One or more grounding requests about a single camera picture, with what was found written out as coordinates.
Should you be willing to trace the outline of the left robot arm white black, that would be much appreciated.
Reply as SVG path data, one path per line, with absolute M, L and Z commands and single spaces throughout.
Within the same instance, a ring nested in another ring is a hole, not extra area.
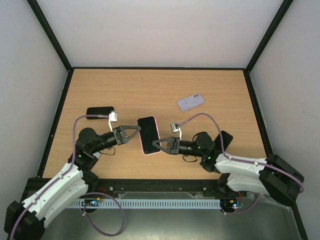
M 72 201 L 94 195 L 99 177 L 92 172 L 99 152 L 129 142 L 141 131 L 138 125 L 121 125 L 97 134 L 87 127 L 79 132 L 73 153 L 62 169 L 36 193 L 6 210 L 4 231 L 12 240 L 39 240 L 52 220 Z

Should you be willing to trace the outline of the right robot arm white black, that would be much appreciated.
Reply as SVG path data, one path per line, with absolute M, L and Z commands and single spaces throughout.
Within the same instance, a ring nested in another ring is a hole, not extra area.
M 225 131 L 216 139 L 207 132 L 199 132 L 191 141 L 172 136 L 154 140 L 152 144 L 170 155 L 199 157 L 204 170 L 220 174 L 218 191 L 224 196 L 253 192 L 292 207 L 301 191 L 302 174 L 275 154 L 266 158 L 228 155 L 224 151 L 232 140 L 233 136 Z

